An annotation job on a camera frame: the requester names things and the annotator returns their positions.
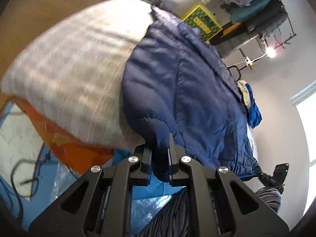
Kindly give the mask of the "navy blue puffer jacket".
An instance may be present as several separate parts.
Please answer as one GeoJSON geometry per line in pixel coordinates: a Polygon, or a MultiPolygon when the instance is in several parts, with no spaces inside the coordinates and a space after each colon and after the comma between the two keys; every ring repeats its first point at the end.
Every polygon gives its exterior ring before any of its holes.
{"type": "Polygon", "coordinates": [[[152,7],[153,22],[126,62],[123,111],[153,153],[166,181],[173,141],[203,166],[225,166],[240,179],[258,167],[247,137],[242,95],[217,50],[170,12],[152,7]]]}

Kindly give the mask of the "hanging clothes on rack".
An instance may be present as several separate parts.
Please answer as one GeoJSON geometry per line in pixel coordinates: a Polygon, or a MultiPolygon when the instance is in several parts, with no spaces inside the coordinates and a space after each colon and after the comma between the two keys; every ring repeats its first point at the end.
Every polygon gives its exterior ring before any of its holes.
{"type": "Polygon", "coordinates": [[[230,26],[224,29],[221,41],[241,34],[266,38],[287,19],[288,13],[280,0],[221,0],[221,9],[229,14],[230,26]]]}

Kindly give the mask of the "orange bed sheet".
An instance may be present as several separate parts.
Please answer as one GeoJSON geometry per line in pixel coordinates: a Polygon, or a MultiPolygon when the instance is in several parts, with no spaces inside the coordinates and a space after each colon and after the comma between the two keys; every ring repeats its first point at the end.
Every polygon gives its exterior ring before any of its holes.
{"type": "Polygon", "coordinates": [[[79,174],[84,174],[94,165],[110,163],[114,157],[114,150],[99,145],[85,144],[57,124],[38,113],[24,99],[16,96],[7,97],[8,102],[17,105],[31,120],[44,144],[55,157],[79,174]]]}

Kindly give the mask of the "bright blue jacket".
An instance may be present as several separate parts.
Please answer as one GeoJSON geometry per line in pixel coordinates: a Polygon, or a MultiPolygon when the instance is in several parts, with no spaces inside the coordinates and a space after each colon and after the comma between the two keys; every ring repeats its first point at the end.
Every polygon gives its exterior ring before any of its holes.
{"type": "Polygon", "coordinates": [[[253,97],[252,88],[248,83],[246,84],[246,88],[250,95],[250,108],[248,109],[248,123],[252,128],[255,128],[261,123],[262,116],[261,116],[258,106],[256,105],[255,99],[253,97]]]}

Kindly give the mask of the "grey white folded garment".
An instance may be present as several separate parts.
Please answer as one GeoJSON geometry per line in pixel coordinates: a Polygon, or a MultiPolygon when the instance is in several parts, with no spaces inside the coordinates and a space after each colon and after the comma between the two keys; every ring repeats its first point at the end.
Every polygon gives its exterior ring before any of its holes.
{"type": "Polygon", "coordinates": [[[251,98],[250,98],[250,92],[246,86],[247,82],[244,80],[237,81],[238,89],[241,91],[244,104],[246,108],[249,110],[251,108],[251,98]]]}

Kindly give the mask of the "plaid pink bed blanket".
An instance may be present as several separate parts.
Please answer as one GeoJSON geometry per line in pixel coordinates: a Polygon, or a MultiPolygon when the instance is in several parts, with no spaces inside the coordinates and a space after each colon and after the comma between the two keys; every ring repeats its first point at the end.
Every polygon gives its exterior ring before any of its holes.
{"type": "Polygon", "coordinates": [[[1,91],[85,144],[134,150],[144,139],[126,122],[121,82],[150,13],[141,0],[108,0],[69,16],[17,56],[1,91]]]}

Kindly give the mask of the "grey plaid hanging cloth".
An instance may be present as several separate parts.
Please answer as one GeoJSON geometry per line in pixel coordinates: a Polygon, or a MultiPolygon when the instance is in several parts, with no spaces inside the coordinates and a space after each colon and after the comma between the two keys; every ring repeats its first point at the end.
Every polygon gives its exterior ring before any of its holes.
{"type": "Polygon", "coordinates": [[[236,50],[241,48],[243,45],[249,43],[251,40],[257,38],[259,34],[243,32],[229,40],[226,40],[220,44],[215,45],[217,53],[221,58],[226,58],[236,50]]]}

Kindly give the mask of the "white clip-on lamp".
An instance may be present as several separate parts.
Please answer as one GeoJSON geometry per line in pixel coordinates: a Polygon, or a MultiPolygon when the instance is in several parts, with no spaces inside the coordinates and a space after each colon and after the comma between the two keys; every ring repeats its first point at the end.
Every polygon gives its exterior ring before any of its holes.
{"type": "Polygon", "coordinates": [[[266,47],[265,53],[261,55],[260,57],[257,57],[255,59],[250,59],[249,57],[245,58],[246,66],[252,69],[253,65],[263,59],[263,58],[275,58],[276,57],[276,51],[273,47],[266,47]]]}

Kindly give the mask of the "yellow green storage box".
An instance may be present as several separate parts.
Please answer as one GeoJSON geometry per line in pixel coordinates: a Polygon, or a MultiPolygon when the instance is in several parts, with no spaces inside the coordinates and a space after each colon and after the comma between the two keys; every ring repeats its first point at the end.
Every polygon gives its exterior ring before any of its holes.
{"type": "Polygon", "coordinates": [[[202,4],[193,5],[181,18],[192,28],[198,28],[201,31],[201,39],[205,42],[212,39],[220,31],[221,25],[217,22],[214,15],[202,4]]]}

